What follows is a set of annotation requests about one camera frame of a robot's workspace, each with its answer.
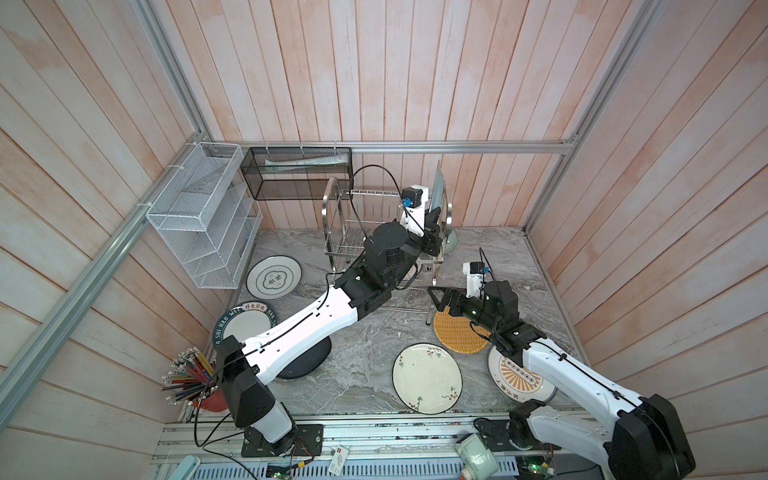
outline woven placemat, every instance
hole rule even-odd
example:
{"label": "woven placemat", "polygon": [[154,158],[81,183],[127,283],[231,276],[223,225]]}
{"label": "woven placemat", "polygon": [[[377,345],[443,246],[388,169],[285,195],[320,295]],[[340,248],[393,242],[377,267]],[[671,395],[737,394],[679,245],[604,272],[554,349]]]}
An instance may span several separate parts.
{"label": "woven placemat", "polygon": [[449,308],[445,311],[437,312],[432,321],[432,328],[435,329],[435,335],[438,340],[445,345],[445,348],[456,353],[477,353],[488,345],[488,340],[480,338],[480,335],[489,336],[491,333],[476,326],[477,333],[472,331],[469,326],[469,319],[464,316],[450,316]]}

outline wooden wall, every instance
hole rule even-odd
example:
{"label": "wooden wall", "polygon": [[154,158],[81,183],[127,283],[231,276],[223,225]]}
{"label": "wooden wall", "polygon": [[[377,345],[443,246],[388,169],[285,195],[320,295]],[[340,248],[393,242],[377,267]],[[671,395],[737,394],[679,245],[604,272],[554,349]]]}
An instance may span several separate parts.
{"label": "wooden wall", "polygon": [[[635,0],[154,0],[214,138],[569,137]],[[366,155],[431,186],[440,155]],[[522,225],[557,155],[445,155],[454,225]],[[391,187],[364,170],[365,187]],[[264,226],[317,228],[312,202]]]}
{"label": "wooden wall", "polygon": [[532,231],[595,368],[677,407],[694,475],[768,475],[767,26],[765,0],[670,2]]}
{"label": "wooden wall", "polygon": [[[0,2],[3,370],[193,131],[128,2]],[[179,413],[160,377],[220,304],[147,232],[0,434],[0,476],[142,476]]]}

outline white mesh organizer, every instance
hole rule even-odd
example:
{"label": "white mesh organizer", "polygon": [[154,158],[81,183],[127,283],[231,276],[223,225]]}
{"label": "white mesh organizer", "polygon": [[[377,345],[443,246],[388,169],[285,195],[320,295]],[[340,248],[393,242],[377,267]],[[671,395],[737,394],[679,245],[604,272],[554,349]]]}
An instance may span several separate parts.
{"label": "white mesh organizer", "polygon": [[200,288],[236,289],[262,213],[245,182],[230,187],[243,152],[198,144],[147,212],[147,219]]}

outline gray marble surface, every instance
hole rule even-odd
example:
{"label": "gray marble surface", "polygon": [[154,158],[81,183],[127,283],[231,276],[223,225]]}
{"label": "gray marble surface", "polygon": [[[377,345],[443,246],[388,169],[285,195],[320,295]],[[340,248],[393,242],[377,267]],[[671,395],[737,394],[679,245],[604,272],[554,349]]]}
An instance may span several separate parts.
{"label": "gray marble surface", "polygon": [[[536,268],[522,232],[509,227],[458,228],[457,247],[439,271],[440,286],[465,286],[462,264],[478,259],[482,246],[500,280],[509,280],[519,297],[521,318],[545,331],[566,351],[577,354],[554,298]],[[320,230],[281,230],[258,233],[250,267],[272,255],[287,255],[302,267],[296,290],[280,300],[268,301],[278,319],[286,319],[325,291],[328,258],[323,254]],[[386,305],[428,305],[418,293],[395,292]],[[245,286],[238,303],[253,300]],[[342,412],[404,412],[392,384],[392,364],[397,355],[414,343],[440,345],[424,313],[379,309],[363,320],[331,335],[333,349],[326,361],[302,379],[270,383],[275,396],[293,414]],[[509,410],[516,404],[501,393],[488,374],[490,346],[480,353],[452,353],[462,371],[463,388],[455,409],[463,412]],[[553,406],[573,405],[558,393]]]}

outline bundle of pencils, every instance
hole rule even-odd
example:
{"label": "bundle of pencils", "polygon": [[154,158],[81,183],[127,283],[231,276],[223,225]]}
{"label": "bundle of pencils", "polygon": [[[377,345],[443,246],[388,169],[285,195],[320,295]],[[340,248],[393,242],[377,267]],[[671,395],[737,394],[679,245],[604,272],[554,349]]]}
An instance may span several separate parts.
{"label": "bundle of pencils", "polygon": [[193,402],[205,399],[213,392],[206,392],[206,387],[213,378],[214,368],[196,346],[192,346],[173,362],[172,370],[163,377],[163,390],[174,390],[173,395],[165,397],[169,405]]}

